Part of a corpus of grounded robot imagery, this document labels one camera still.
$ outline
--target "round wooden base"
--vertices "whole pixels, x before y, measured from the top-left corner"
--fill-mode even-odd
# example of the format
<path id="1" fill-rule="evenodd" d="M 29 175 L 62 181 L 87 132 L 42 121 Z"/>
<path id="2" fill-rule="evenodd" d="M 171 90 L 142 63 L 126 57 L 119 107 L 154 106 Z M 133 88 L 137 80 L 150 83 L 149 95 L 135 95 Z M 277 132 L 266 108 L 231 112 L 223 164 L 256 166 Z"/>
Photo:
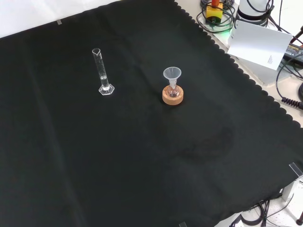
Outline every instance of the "round wooden base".
<path id="1" fill-rule="evenodd" d="M 180 104 L 182 101 L 183 101 L 183 95 L 184 95 L 184 92 L 183 92 L 183 89 L 179 86 L 177 86 L 179 88 L 179 91 L 180 91 L 180 94 L 178 95 L 178 97 L 175 97 L 175 98 L 172 98 L 172 97 L 169 97 L 167 94 L 166 94 L 166 89 L 168 88 L 169 86 L 166 86 L 163 91 L 162 91 L 162 99 L 163 101 L 168 104 L 168 105 L 178 105 Z"/>

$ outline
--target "yellow device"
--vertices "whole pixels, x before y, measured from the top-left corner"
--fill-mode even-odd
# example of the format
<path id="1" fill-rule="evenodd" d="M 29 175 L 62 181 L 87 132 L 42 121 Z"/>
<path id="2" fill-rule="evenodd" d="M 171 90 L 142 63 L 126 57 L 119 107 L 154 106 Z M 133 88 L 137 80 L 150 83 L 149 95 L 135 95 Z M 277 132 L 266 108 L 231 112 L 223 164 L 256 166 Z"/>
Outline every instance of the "yellow device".
<path id="1" fill-rule="evenodd" d="M 217 7 L 223 9 L 223 3 L 219 3 Z M 223 15 L 223 11 L 221 9 L 213 8 L 212 6 L 207 6 L 206 18 L 212 23 L 220 23 Z"/>

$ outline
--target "white wall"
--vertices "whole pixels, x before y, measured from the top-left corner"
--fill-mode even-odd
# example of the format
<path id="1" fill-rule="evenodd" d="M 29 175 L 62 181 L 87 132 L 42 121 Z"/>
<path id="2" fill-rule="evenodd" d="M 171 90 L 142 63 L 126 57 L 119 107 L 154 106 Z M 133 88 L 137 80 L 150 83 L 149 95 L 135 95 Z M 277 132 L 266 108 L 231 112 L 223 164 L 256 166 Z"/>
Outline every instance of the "white wall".
<path id="1" fill-rule="evenodd" d="M 0 38 L 117 0 L 0 0 Z"/>

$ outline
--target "black cloth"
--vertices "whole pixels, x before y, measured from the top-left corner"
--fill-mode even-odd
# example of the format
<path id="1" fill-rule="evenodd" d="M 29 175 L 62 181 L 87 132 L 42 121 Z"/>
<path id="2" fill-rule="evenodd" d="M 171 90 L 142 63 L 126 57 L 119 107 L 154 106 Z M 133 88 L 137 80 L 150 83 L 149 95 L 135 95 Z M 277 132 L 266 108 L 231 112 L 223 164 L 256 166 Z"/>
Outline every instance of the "black cloth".
<path id="1" fill-rule="evenodd" d="M 170 66 L 178 106 L 161 99 Z M 171 0 L 2 38 L 0 74 L 2 227 L 213 227 L 302 168 L 300 125 Z"/>

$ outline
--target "white paper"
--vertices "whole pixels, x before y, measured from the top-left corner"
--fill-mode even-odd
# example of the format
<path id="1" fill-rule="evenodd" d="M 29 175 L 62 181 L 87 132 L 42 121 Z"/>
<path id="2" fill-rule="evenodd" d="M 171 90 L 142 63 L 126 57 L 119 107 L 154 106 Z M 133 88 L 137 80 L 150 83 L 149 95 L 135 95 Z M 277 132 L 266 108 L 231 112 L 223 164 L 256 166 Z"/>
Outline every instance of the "white paper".
<path id="1" fill-rule="evenodd" d="M 237 20 L 228 54 L 277 70 L 291 39 L 289 34 Z"/>
<path id="2" fill-rule="evenodd" d="M 117 0 L 0 0 L 0 38 Z"/>

